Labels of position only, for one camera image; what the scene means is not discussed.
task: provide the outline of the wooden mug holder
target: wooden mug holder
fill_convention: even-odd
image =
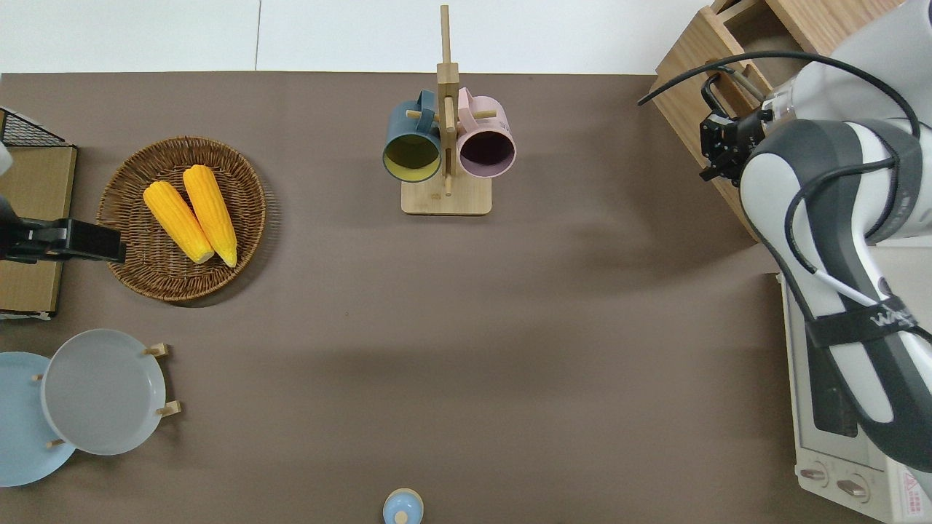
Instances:
[[[492,211],[492,179],[465,172],[457,159],[459,64],[450,61],[449,6],[440,6],[444,61],[437,64],[437,114],[440,172],[423,182],[402,182],[402,211],[407,214],[477,216]]]

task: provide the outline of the corn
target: corn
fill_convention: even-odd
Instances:
[[[211,168],[191,166],[185,171],[185,189],[207,240],[224,262],[233,268],[236,266],[236,233]]]
[[[165,232],[195,264],[206,262],[213,256],[211,243],[200,229],[198,220],[171,184],[153,182],[143,191],[143,200]]]

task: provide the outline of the plate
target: plate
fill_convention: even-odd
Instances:
[[[75,452],[70,444],[52,449],[58,436],[42,414],[41,383],[48,358],[26,352],[0,353],[0,488],[22,486],[50,475]]]
[[[42,379],[42,410],[56,434],[94,455],[138,447],[158,427],[165,378],[145,345],[113,329],[62,344]]]
[[[220,186],[237,238],[237,264],[219,256],[203,264],[188,258],[158,224],[143,191],[168,181],[190,205],[182,175],[194,164],[210,167]],[[252,260],[266,224],[266,194],[255,169],[229,145],[179,136],[149,145],[126,159],[103,190],[97,222],[118,229],[127,244],[126,262],[110,270],[143,296],[179,302],[207,296],[230,283]]]

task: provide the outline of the round woven tray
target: round woven tray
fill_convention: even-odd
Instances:
[[[143,202],[143,191],[167,180],[185,201],[182,174],[194,164],[211,169],[220,186],[237,238],[237,264],[220,256],[203,264],[188,258]],[[167,302],[207,296],[228,284],[249,264],[266,224],[266,196],[249,161],[232,147],[209,138],[179,136],[149,145],[129,157],[107,184],[97,222],[120,231],[126,262],[110,270],[129,289]]]

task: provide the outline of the white cable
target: white cable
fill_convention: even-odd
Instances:
[[[860,291],[857,291],[857,289],[849,286],[846,283],[843,283],[842,281],[829,275],[827,272],[823,271],[822,269],[816,269],[815,273],[813,273],[813,276],[818,278],[818,280],[822,281],[823,283],[827,284],[829,287],[831,287],[835,291],[841,293],[844,296],[847,296],[848,298],[851,298],[852,300],[854,300],[861,306],[876,306],[877,305],[877,301],[874,300],[873,298],[870,298],[869,296],[864,295]]]

